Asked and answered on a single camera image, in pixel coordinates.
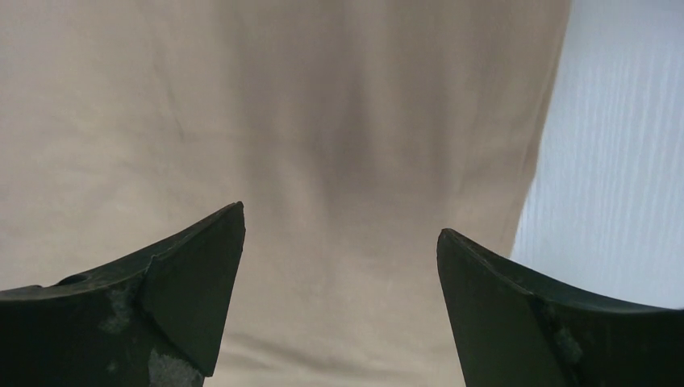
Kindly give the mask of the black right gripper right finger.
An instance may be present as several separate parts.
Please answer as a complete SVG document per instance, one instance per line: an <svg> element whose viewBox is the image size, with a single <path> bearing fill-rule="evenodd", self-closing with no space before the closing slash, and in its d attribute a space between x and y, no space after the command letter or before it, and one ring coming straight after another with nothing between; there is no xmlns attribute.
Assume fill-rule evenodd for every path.
<svg viewBox="0 0 684 387"><path fill-rule="evenodd" d="M682 385L681 310L567 285L452 229L436 253L468 386Z"/></svg>

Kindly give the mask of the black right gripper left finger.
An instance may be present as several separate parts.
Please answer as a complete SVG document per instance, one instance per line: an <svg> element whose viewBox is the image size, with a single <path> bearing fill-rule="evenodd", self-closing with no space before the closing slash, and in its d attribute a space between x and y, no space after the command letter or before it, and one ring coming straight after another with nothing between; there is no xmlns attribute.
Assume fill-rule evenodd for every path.
<svg viewBox="0 0 684 387"><path fill-rule="evenodd" d="M235 202L55 285L2 291L2 385L203 385L217 365L244 237Z"/></svg>

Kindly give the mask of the beige t shirt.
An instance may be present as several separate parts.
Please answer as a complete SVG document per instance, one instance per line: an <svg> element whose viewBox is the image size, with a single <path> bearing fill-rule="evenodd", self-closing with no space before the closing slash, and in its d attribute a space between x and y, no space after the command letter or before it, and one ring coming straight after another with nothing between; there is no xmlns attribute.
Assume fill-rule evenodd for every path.
<svg viewBox="0 0 684 387"><path fill-rule="evenodd" d="M210 386L461 386L436 269L510 252L567 1L4 1L1 286L230 202Z"/></svg>

